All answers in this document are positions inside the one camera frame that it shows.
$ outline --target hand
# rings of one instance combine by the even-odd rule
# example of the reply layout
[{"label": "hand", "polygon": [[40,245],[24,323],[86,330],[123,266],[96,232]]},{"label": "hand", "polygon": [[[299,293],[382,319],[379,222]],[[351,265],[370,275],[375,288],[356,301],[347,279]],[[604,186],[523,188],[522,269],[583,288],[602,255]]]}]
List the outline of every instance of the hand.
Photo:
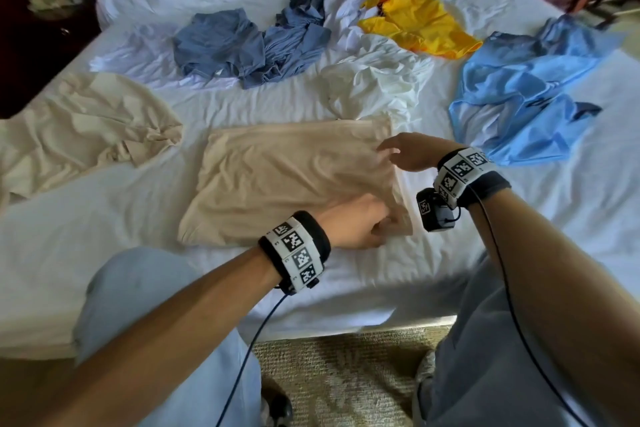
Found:
[{"label": "hand", "polygon": [[314,214],[334,248],[372,248],[382,245],[384,237],[377,234],[379,224],[389,214],[380,198],[364,194],[330,206]]},{"label": "hand", "polygon": [[418,172],[436,167],[449,152],[463,148],[465,146],[453,140],[404,131],[384,140],[378,151],[398,149],[400,152],[389,155],[389,160],[403,171]]}]

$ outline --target folded beige shirt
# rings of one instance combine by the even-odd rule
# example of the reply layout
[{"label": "folded beige shirt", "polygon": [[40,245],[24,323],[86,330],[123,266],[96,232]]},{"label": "folded beige shirt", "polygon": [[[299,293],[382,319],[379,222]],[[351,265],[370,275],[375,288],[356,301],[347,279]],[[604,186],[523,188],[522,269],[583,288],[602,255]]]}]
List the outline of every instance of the folded beige shirt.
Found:
[{"label": "folded beige shirt", "polygon": [[0,211],[111,164],[138,166],[182,139],[182,124],[139,83],[111,73],[68,75],[56,91],[0,120]]},{"label": "folded beige shirt", "polygon": [[364,192],[391,208],[389,234],[410,235],[396,170],[376,152],[390,135],[388,119],[214,131],[178,239],[187,245],[252,245],[298,210]]}]

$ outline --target yellow shirt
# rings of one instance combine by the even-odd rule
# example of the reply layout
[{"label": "yellow shirt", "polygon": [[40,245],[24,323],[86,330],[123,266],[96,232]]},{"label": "yellow shirt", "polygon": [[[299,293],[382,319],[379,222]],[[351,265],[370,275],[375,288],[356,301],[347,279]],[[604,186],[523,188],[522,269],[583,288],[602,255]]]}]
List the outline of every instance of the yellow shirt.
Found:
[{"label": "yellow shirt", "polygon": [[410,51],[459,59],[482,41],[468,35],[439,0],[366,0],[364,7],[382,7],[383,15],[361,20],[364,32],[386,35]]}]

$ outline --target bed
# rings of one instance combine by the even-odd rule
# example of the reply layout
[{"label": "bed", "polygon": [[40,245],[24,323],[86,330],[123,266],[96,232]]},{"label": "bed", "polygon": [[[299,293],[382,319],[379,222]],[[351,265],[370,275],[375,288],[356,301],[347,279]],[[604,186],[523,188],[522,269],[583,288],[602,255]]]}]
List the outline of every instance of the bed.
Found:
[{"label": "bed", "polygon": [[[547,18],[560,15],[542,0],[443,1],[480,39],[496,30],[533,34]],[[197,10],[244,7],[251,20],[265,27],[286,2],[227,0],[205,7],[206,1]],[[62,74],[86,71],[94,56],[121,43],[140,20],[161,15],[184,22],[194,12],[168,8],[162,13],[160,6],[144,5],[99,0],[106,29]],[[95,271],[121,250],[164,248],[186,255],[203,272],[239,253],[237,248],[184,248],[176,240],[180,218],[195,195],[208,131],[332,118],[320,103],[326,89],[317,74],[334,59],[328,50],[303,75],[252,90],[158,90],[185,125],[179,147],[138,169],[114,165],[9,206],[0,216],[0,355],[72,354],[71,332],[84,290]],[[447,108],[461,64],[437,59],[420,93],[419,119],[398,130],[452,138]],[[640,294],[640,160],[634,157],[640,146],[638,75],[640,64],[616,51],[570,90],[574,98],[604,108],[571,159],[504,169],[520,196],[635,295]],[[415,193],[434,178],[433,170],[403,173],[406,202],[412,204]],[[413,213],[416,225],[410,237],[393,238],[379,250],[336,251],[321,283],[287,299],[261,339],[450,323],[483,246],[466,212],[454,230],[429,235],[417,225],[415,209]],[[280,296],[280,291],[268,294],[241,323],[241,333],[250,337]]]}]

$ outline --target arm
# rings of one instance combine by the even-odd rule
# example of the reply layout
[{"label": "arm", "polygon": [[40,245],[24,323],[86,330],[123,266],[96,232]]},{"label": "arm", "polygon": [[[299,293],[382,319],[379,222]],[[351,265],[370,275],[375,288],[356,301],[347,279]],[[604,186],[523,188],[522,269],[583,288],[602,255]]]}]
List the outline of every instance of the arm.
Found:
[{"label": "arm", "polygon": [[[316,220],[333,247],[360,248],[381,244],[372,229],[387,214],[382,201],[365,195],[318,213]],[[138,423],[196,370],[281,279],[257,247],[204,275],[82,363],[28,425]]]},{"label": "arm", "polygon": [[[460,144],[404,133],[383,142],[405,170],[435,167]],[[603,267],[510,189],[484,202],[519,317],[567,375],[623,425],[640,418],[640,305]],[[480,204],[469,213],[499,268]]]}]

